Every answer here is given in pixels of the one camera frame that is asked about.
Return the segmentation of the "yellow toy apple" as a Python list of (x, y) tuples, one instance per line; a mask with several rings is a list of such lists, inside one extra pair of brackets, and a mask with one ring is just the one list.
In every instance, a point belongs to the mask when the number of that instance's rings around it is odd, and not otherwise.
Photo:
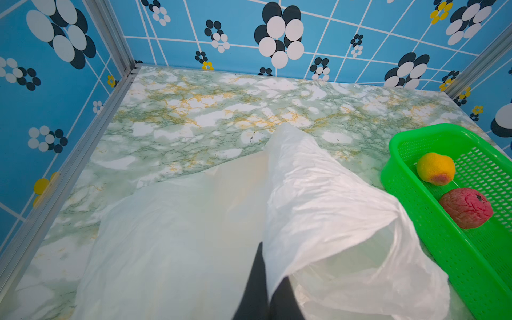
[(438, 153), (426, 153), (418, 160), (416, 168), (423, 181), (438, 186), (452, 182), (456, 173), (452, 158)]

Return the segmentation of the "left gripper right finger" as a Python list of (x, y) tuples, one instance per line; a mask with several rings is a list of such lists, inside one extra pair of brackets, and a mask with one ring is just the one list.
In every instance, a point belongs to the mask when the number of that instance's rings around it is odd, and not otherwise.
[(285, 277), (273, 294), (269, 306), (272, 320), (304, 320), (288, 277)]

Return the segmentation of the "pink toy apple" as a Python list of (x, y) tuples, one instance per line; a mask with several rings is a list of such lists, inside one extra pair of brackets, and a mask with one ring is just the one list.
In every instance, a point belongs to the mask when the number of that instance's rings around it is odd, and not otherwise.
[(461, 229), (478, 228), (494, 214), (487, 198), (471, 188), (453, 189), (445, 193), (439, 203)]

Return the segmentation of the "white plastic bag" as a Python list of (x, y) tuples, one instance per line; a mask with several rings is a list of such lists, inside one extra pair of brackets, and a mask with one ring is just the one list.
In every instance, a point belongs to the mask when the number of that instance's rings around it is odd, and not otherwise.
[(73, 318), (233, 319), (260, 243), (269, 306), (288, 277), (305, 319), (449, 313), (448, 276), (400, 202), (283, 124), (262, 151), (106, 213)]

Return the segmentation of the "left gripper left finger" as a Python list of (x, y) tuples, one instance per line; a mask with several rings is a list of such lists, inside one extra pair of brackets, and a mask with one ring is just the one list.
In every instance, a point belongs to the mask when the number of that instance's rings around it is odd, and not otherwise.
[(263, 320), (269, 317), (263, 244), (258, 245), (243, 297), (233, 320)]

